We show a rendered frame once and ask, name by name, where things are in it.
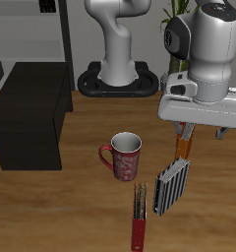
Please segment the dark brown desk caddy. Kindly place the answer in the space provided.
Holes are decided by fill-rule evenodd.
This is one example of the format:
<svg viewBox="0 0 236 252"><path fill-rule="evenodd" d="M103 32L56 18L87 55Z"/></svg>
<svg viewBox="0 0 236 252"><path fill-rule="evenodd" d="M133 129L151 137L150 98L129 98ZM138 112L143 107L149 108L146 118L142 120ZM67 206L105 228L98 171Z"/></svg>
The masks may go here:
<svg viewBox="0 0 236 252"><path fill-rule="evenodd" d="M72 110L66 63L17 63L0 91L1 168L60 170L60 135Z"/></svg>

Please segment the green pot plant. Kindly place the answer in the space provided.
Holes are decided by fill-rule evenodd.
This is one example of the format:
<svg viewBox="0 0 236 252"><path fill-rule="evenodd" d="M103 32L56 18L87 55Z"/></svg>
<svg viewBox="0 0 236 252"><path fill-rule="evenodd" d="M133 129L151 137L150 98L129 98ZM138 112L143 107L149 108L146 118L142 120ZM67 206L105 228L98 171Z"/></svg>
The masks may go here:
<svg viewBox="0 0 236 252"><path fill-rule="evenodd" d="M188 14L191 12L190 0L170 0L168 5L171 11L163 8L163 12L167 15L167 18L160 23L160 31L163 31L163 24L168 24L170 20L181 14ZM174 56L170 56L168 74L186 71L189 68L189 63L186 60L180 60Z"/></svg>

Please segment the red book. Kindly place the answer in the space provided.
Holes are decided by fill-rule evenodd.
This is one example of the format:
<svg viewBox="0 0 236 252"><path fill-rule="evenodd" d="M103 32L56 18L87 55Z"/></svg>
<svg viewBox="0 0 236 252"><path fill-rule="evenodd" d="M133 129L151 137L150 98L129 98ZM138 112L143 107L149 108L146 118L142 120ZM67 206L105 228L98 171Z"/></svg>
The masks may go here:
<svg viewBox="0 0 236 252"><path fill-rule="evenodd" d="M147 221L147 187L145 183L135 183L131 251L144 252L146 221Z"/></svg>

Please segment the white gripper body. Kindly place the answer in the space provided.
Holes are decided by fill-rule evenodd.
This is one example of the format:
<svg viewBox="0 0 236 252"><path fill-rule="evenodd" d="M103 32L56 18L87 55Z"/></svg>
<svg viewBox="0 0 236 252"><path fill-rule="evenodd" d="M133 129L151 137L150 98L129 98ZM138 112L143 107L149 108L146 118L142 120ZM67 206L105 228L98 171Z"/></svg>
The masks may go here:
<svg viewBox="0 0 236 252"><path fill-rule="evenodd" d="M212 106L196 104L190 97L163 92L157 116L162 120L236 128L236 88Z"/></svg>

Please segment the orange book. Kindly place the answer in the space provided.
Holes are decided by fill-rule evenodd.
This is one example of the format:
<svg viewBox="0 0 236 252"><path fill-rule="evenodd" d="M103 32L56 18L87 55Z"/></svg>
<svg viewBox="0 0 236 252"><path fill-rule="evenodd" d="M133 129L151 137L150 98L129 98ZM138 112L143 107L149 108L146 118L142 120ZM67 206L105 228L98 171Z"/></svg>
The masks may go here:
<svg viewBox="0 0 236 252"><path fill-rule="evenodd" d="M194 130L192 130L191 136L188 140L183 140L182 134L177 135L176 153L175 153L176 158L178 157L181 157L183 159L188 158L190 148L192 146L193 136L194 136Z"/></svg>

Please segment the black white striped book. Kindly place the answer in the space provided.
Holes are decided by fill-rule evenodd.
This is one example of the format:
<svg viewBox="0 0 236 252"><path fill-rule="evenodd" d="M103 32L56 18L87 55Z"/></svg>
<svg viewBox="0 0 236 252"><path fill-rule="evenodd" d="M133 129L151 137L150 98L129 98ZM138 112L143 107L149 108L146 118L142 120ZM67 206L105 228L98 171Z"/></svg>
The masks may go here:
<svg viewBox="0 0 236 252"><path fill-rule="evenodd" d="M190 163L178 157L156 176L152 210L159 216L183 195Z"/></svg>

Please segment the flat black base plate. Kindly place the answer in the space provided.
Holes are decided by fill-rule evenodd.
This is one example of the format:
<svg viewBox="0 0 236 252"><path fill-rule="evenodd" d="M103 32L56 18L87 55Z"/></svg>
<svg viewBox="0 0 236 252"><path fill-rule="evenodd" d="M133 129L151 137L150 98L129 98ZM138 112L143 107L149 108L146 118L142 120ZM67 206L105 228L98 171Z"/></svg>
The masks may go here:
<svg viewBox="0 0 236 252"><path fill-rule="evenodd" d="M147 97L158 91L159 81L148 64L144 61L135 62L136 71L139 75L129 86L112 87L104 84L97 75L100 72L100 62L93 61L88 69L78 78L79 91L89 97Z"/></svg>

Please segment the red patterned mug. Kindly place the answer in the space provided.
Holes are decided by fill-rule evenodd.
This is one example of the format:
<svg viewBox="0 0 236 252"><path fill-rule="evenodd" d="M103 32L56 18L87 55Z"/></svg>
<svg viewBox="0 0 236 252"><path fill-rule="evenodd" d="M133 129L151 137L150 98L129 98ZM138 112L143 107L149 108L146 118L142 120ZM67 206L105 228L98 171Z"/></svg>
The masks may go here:
<svg viewBox="0 0 236 252"><path fill-rule="evenodd" d="M109 145L102 145L98 155L100 160L113 171L116 179L128 182L136 178L141 147L142 140L138 135L122 132L113 136ZM112 162L108 162L103 157L104 151L111 153Z"/></svg>

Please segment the white wall shelf unit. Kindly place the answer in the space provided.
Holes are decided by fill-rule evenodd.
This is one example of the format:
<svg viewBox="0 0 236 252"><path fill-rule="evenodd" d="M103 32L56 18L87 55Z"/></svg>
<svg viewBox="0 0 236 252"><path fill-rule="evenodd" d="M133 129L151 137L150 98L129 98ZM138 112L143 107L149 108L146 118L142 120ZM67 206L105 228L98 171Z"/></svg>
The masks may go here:
<svg viewBox="0 0 236 252"><path fill-rule="evenodd" d="M67 0L41 13L38 0L0 0L0 90L16 62L66 62L75 89Z"/></svg>

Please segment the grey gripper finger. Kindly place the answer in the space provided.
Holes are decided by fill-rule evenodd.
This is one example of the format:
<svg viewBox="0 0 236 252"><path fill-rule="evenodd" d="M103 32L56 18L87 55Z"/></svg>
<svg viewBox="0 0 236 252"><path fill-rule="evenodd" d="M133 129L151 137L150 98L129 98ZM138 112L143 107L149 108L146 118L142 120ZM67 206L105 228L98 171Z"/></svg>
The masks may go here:
<svg viewBox="0 0 236 252"><path fill-rule="evenodd" d="M189 140L192 133L193 133L194 127L195 127L194 123L181 122L180 139L181 140Z"/></svg>
<svg viewBox="0 0 236 252"><path fill-rule="evenodd" d="M216 138L217 140L222 140L224 134L227 133L229 130L230 130L229 127L222 127L222 128L220 128L220 129L217 129L217 130L216 130L216 133L215 133L215 138Z"/></svg>

